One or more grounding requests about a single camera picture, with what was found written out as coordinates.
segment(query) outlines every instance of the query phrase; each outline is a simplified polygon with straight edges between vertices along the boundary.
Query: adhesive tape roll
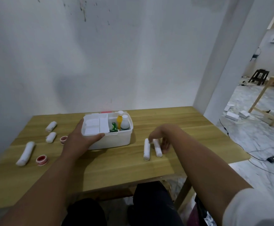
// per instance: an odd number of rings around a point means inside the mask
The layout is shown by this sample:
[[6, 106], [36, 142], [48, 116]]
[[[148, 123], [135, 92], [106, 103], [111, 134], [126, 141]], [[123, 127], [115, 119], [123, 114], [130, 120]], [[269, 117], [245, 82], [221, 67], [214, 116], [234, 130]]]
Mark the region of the adhesive tape roll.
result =
[[48, 158], [46, 155], [41, 155], [36, 159], [36, 163], [39, 166], [44, 166], [46, 163], [48, 163]]
[[66, 140], [67, 140], [67, 137], [68, 136], [63, 136], [63, 137], [61, 137], [60, 138], [60, 142], [61, 142], [61, 144], [63, 144], [64, 145], [64, 143], [66, 142]]

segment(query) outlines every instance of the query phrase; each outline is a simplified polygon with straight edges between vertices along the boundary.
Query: hand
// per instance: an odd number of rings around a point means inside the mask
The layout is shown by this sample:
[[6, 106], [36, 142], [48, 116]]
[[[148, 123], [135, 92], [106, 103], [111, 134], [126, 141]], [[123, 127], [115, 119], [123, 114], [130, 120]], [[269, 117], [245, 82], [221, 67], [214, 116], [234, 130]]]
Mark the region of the hand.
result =
[[96, 136], [83, 137], [81, 132], [83, 122], [84, 119], [81, 119], [72, 133], [68, 135], [61, 157], [76, 161], [92, 144], [105, 136], [104, 133], [99, 133]]
[[170, 142], [166, 138], [165, 133], [164, 133], [165, 126], [166, 126], [166, 124], [163, 124], [163, 125], [155, 128], [155, 130], [152, 131], [148, 137], [148, 140], [150, 143], [153, 141], [153, 139], [162, 138], [162, 143], [160, 144], [160, 146], [161, 146], [161, 150], [162, 150], [163, 154], [166, 154], [170, 149]]

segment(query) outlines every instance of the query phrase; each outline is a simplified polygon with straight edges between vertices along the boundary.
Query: marble floor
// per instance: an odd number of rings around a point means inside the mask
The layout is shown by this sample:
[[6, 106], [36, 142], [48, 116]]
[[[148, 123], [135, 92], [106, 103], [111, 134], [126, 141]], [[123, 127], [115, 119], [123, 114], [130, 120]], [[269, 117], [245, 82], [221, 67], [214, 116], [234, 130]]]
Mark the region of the marble floor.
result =
[[[263, 86], [238, 86], [229, 101], [235, 104], [230, 111], [238, 114], [241, 110], [248, 110], [262, 89]], [[266, 91], [257, 106], [262, 110], [274, 109], [274, 88], [269, 88]], [[262, 160], [274, 156], [274, 127], [270, 127], [261, 121], [261, 114], [254, 111], [247, 119], [240, 118], [237, 122], [224, 116], [225, 113], [220, 118], [222, 125], [226, 127], [232, 140], [241, 145], [245, 151]], [[226, 133], [222, 125], [218, 122], [217, 127]], [[274, 198], [274, 164], [251, 158], [248, 161], [233, 163], [230, 166], [254, 188], [270, 194]], [[169, 180], [175, 197], [184, 180], [184, 178]], [[126, 209], [128, 205], [132, 205], [132, 197], [104, 201], [100, 204], [105, 211], [109, 226], [129, 225]], [[193, 204], [192, 201], [188, 205], [182, 213], [182, 217], [188, 216]], [[7, 208], [0, 209], [0, 217], [7, 210]]]

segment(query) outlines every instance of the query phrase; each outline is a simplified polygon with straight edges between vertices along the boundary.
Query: wooden table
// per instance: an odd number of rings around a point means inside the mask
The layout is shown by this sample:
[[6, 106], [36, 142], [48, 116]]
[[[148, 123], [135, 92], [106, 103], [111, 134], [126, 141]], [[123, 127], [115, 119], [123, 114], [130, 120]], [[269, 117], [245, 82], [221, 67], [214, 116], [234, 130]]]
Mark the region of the wooden table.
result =
[[274, 116], [272, 116], [271, 114], [260, 110], [259, 108], [255, 107], [256, 104], [258, 103], [259, 99], [262, 97], [262, 95], [264, 94], [264, 92], [266, 91], [266, 89], [271, 86], [274, 83], [274, 76], [270, 77], [270, 80], [268, 81], [268, 83], [265, 85], [265, 87], [263, 88], [263, 90], [260, 92], [260, 94], [258, 95], [258, 97], [256, 98], [255, 102], [253, 103], [253, 105], [251, 106], [251, 108], [249, 109], [248, 113], [251, 113], [252, 110], [256, 110], [262, 114], [264, 114], [265, 116], [267, 116], [268, 118], [270, 118], [272, 120], [272, 122], [270, 123], [270, 126], [274, 125]]
[[[193, 107], [130, 110], [134, 130], [127, 146], [88, 151], [75, 166], [69, 183], [69, 193], [123, 188], [137, 183], [186, 176], [173, 149], [162, 158], [151, 149], [150, 161], [143, 159], [144, 140], [163, 123], [178, 124], [185, 132], [206, 145], [227, 163], [249, 159], [249, 155]], [[84, 113], [34, 116], [0, 157], [0, 208], [14, 205], [60, 156], [63, 146], [59, 138], [68, 135]], [[57, 137], [52, 144], [45, 142], [46, 126], [58, 123]], [[28, 141], [36, 147], [24, 167], [15, 163]], [[45, 154], [49, 163], [39, 167], [35, 160]], [[178, 208], [190, 190], [186, 180], [175, 204]]]

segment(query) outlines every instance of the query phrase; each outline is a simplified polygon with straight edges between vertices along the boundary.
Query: forearm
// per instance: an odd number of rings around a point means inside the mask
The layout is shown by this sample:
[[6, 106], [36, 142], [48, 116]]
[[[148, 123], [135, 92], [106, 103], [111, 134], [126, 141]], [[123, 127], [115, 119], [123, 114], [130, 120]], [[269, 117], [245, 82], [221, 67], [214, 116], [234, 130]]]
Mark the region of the forearm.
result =
[[60, 225], [74, 162], [58, 158], [0, 220], [4, 225]]
[[175, 125], [163, 132], [201, 201], [219, 225], [223, 213], [240, 190], [251, 186], [225, 161]]

